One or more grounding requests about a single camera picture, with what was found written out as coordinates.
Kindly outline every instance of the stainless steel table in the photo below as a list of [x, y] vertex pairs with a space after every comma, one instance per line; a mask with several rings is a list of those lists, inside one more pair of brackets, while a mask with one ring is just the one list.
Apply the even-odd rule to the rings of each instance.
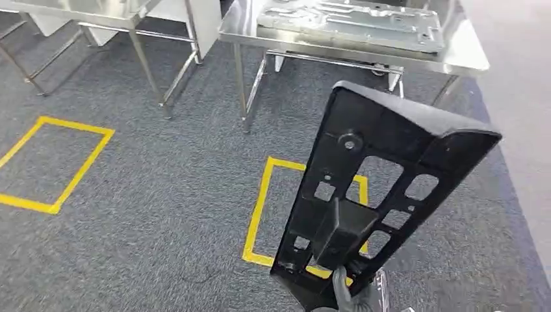
[[[94, 39], [89, 33], [88, 27], [129, 33], [147, 79], [155, 92], [157, 102], [164, 108], [165, 117], [170, 118], [171, 114], [166, 102], [173, 94], [173, 91], [182, 79], [187, 68], [190, 66], [192, 60], [195, 60], [197, 64], [201, 64], [202, 60], [200, 59], [199, 46], [196, 41], [194, 20], [191, 10], [187, 11], [189, 38], [136, 29], [136, 26], [145, 18], [147, 13], [160, 3], [160, 1], [161, 0], [12, 0], [12, 6], [21, 12], [51, 15], [77, 21], [80, 25], [80, 29], [76, 37], [84, 35], [89, 45], [94, 44]], [[190, 8], [189, 1], [190, 0], [182, 0], [181, 5]], [[191, 54], [184, 62], [176, 78], [165, 93], [160, 92], [155, 78], [151, 73], [146, 54], [144, 53], [142, 43], [138, 37], [139, 34], [186, 41], [190, 42], [192, 45]]]
[[[266, 67], [266, 56], [276, 55], [303, 60], [328, 62], [344, 66], [373, 68], [365, 63], [390, 65], [384, 72], [400, 75], [400, 68], [427, 70], [446, 73], [449, 78], [435, 98], [438, 105], [457, 85], [458, 77], [476, 75], [488, 70], [489, 63], [473, 26], [458, 0], [408, 0], [404, 6], [428, 8], [438, 13], [446, 47], [438, 54], [422, 53], [362, 44], [347, 40], [324, 40], [299, 32], [283, 31], [257, 26], [257, 16], [265, 0], [234, 0], [220, 26], [220, 40], [231, 42], [237, 66], [240, 112], [245, 132], [250, 127], [250, 111], [262, 74]], [[244, 91], [241, 45], [267, 48], [259, 71], [247, 98]]]

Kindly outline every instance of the metal sheet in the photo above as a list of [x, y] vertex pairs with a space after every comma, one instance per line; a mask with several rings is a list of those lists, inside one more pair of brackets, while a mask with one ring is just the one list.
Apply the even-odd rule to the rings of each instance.
[[357, 0], [269, 0], [258, 24], [421, 52], [444, 48], [435, 11]]
[[17, 13], [17, 9], [10, 0], [0, 0], [0, 12]]
[[12, 7], [98, 25], [134, 28], [160, 0], [13, 0]]
[[476, 75], [489, 68], [480, 41], [457, 0], [409, 0], [411, 8], [438, 13], [445, 48], [439, 53], [421, 53], [314, 34], [258, 27], [257, 18], [267, 0], [234, 0], [220, 25], [220, 40], [292, 51], [320, 57], [403, 66], [412, 70]]

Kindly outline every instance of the black plastic part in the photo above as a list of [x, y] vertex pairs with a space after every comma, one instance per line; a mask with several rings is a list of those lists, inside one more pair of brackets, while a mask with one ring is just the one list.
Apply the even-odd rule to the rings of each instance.
[[335, 198], [332, 203], [312, 240], [312, 252], [318, 265], [335, 270], [346, 260], [349, 248], [360, 243], [378, 214], [346, 198]]
[[[357, 294], [500, 139], [485, 123], [346, 81], [337, 83], [270, 275], [307, 311], [337, 309], [331, 278], [306, 271], [311, 257], [315, 255], [318, 264], [328, 269], [344, 265], [353, 280], [351, 294]], [[403, 168], [377, 207], [346, 199], [346, 191], [367, 156]], [[423, 200], [407, 197], [405, 190], [420, 174], [436, 177], [438, 184]], [[335, 188], [329, 201], [314, 195], [320, 182]], [[382, 222], [391, 209], [409, 214], [398, 229]], [[359, 249], [374, 231], [385, 232], [390, 239], [367, 258]], [[295, 247], [298, 236], [310, 241], [308, 247]]]

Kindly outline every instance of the hand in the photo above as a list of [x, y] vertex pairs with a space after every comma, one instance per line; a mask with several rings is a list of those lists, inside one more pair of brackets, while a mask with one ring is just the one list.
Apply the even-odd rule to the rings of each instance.
[[[387, 278], [384, 271], [377, 271], [373, 283], [365, 287], [354, 298], [346, 286], [346, 269], [343, 266], [333, 271], [333, 290], [340, 312], [388, 312]], [[316, 312], [335, 311], [329, 307], [315, 309]]]

